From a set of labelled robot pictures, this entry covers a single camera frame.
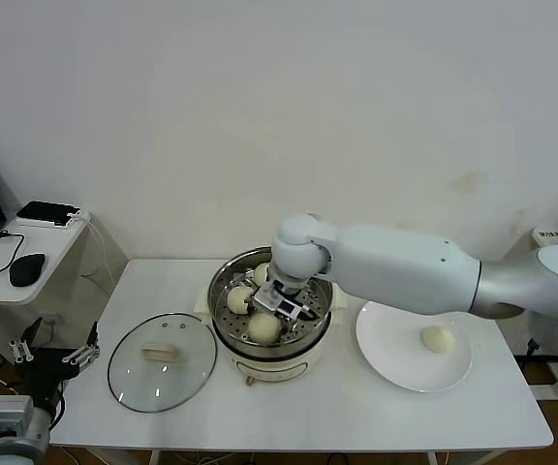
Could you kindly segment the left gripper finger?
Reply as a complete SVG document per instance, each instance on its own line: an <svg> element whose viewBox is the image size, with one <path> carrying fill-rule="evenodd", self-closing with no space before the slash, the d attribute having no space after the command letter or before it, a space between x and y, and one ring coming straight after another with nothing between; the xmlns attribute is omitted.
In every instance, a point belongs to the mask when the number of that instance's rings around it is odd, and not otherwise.
<svg viewBox="0 0 558 465"><path fill-rule="evenodd" d="M95 358L100 356L98 340L98 322L95 321L90 329L85 345L64 356L62 362L70 365L84 365L93 362Z"/></svg>
<svg viewBox="0 0 558 465"><path fill-rule="evenodd" d="M42 324L43 318L39 317L22 333L18 340L11 340L9 347L14 359L14 363L31 362L34 356L31 353L31 344Z"/></svg>

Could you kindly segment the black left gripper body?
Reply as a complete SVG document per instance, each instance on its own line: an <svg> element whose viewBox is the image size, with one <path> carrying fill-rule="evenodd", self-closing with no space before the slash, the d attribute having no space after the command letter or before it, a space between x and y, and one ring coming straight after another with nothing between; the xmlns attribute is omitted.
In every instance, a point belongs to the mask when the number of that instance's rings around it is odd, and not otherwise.
<svg viewBox="0 0 558 465"><path fill-rule="evenodd" d="M61 384L79 374L77 364L64 361L71 353L68 349L50 348L33 351L31 360L25 358L18 364L18 393L32 397L35 403L53 403Z"/></svg>

